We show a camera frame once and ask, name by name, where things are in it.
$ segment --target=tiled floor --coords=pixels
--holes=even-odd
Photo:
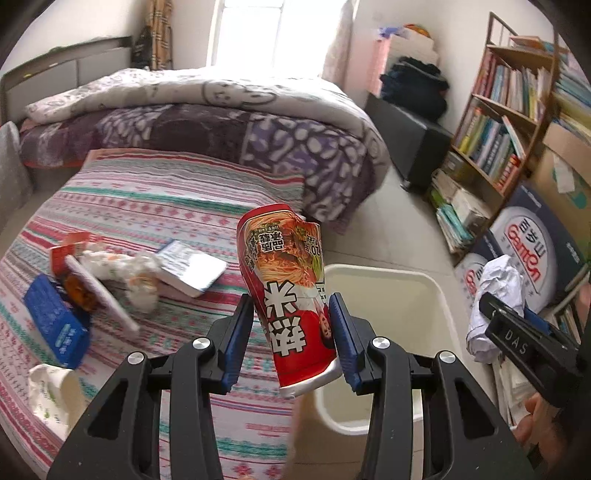
[[[326,264],[355,264],[428,274],[443,290],[463,345],[468,315],[439,226],[430,206],[420,196],[405,192],[399,183],[397,172],[390,170],[380,190],[355,213],[345,235],[323,230],[324,260]],[[51,194],[51,191],[36,193],[13,216],[0,235],[0,255]],[[465,363],[485,391],[494,396],[490,373],[481,365]],[[355,478],[363,456],[363,439],[335,437],[336,434],[320,422],[311,396],[303,398],[299,425],[294,462],[285,479]],[[421,458],[422,452],[415,452],[413,478],[421,478]]]

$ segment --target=cardboard box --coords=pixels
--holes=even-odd
[[[495,237],[486,231],[472,246],[470,252],[456,265],[454,274],[460,283],[468,311],[472,309],[474,295],[480,283],[482,268],[491,260],[503,255]]]
[[[534,313],[558,303],[587,271],[573,237],[527,182],[515,189],[491,233],[502,252],[518,261],[527,306]]]
[[[589,259],[591,254],[591,147],[558,124],[550,124],[544,154],[531,177],[536,192],[549,205]],[[558,155],[573,170],[574,191],[559,193],[554,169]]]

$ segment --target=window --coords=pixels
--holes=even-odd
[[[212,64],[318,76],[343,0],[219,0]]]

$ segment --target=noodle image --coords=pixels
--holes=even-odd
[[[281,250],[257,255],[255,263],[263,281],[282,278],[303,287],[316,284],[319,279],[314,269],[314,258],[306,250],[306,240],[310,235],[315,236],[316,227],[306,227],[292,212],[274,212],[250,221],[245,231],[246,238],[254,235],[258,240],[261,234],[278,231],[283,241]]]

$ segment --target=bed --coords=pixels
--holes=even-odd
[[[155,251],[177,238],[230,264],[195,301],[164,294],[152,318],[133,311],[120,287],[109,285],[142,335],[130,342],[112,319],[93,318],[92,344],[78,369],[90,400],[126,354],[175,351],[233,311],[246,291],[235,246],[244,212],[281,201],[344,230],[389,166],[370,120],[332,84],[228,80],[208,69],[154,75],[128,68],[130,45],[125,37],[61,48],[0,80],[0,119],[18,125],[20,160],[35,188],[48,179],[61,187],[0,261],[0,424],[42,477],[60,441],[27,407],[27,372],[55,359],[22,296],[37,274],[49,273],[48,248],[68,232],[90,230],[122,252]],[[280,399],[277,387],[255,322],[239,383],[212,401],[225,478],[281,476],[294,404]],[[164,479],[170,477],[166,402],[164,396]]]

